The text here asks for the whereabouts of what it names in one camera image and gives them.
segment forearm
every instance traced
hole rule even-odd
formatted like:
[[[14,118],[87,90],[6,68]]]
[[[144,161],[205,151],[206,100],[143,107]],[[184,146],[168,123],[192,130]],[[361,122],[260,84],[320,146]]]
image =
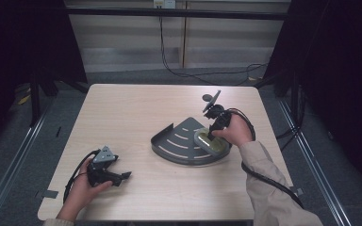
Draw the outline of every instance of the forearm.
[[[282,172],[272,163],[258,141],[239,147],[243,163],[250,169],[288,187]],[[255,209],[257,225],[321,225],[319,218],[302,209],[287,193],[247,174],[246,190]]]

